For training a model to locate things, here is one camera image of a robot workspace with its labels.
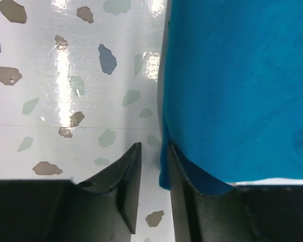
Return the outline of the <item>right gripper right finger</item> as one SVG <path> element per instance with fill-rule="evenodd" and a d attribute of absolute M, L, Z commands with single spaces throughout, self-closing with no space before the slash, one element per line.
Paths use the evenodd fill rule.
<path fill-rule="evenodd" d="M 230 187 L 168 146 L 176 241 L 303 241 L 303 186 Z"/>

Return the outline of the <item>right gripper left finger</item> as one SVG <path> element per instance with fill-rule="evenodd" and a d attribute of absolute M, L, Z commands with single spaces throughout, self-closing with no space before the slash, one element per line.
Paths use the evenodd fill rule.
<path fill-rule="evenodd" d="M 130 241 L 136 232 L 141 143 L 96 175 L 0 180 L 0 241 Z"/>

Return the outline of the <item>blue t shirt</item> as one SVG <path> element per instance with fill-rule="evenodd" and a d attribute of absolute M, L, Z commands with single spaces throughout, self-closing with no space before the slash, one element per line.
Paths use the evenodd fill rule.
<path fill-rule="evenodd" d="M 303 1 L 172 1 L 160 186 L 167 147 L 206 172 L 208 194 L 303 179 Z"/>

